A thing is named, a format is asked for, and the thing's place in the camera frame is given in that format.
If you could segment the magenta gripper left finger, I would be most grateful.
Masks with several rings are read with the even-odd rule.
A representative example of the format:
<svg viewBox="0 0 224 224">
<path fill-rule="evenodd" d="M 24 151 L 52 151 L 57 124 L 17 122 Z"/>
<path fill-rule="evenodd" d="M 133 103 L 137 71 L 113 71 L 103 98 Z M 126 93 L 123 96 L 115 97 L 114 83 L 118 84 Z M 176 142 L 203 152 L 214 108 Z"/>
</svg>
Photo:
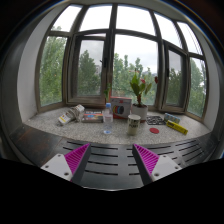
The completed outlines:
<svg viewBox="0 0 224 224">
<path fill-rule="evenodd" d="M 63 155 L 56 154 L 42 169 L 65 180 L 79 184 L 90 157 L 91 145 L 85 144 Z"/>
</svg>

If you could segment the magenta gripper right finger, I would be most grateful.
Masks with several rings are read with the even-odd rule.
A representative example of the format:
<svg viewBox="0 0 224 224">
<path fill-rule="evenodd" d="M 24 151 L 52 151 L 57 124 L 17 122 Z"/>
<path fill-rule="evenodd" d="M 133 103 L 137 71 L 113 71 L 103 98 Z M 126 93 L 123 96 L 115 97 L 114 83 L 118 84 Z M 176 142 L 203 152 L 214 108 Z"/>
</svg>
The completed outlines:
<svg viewBox="0 0 224 224">
<path fill-rule="evenodd" d="M 144 185 L 181 170 L 181 167 L 169 156 L 159 156 L 151 150 L 137 144 L 133 145 L 132 154 Z"/>
</svg>

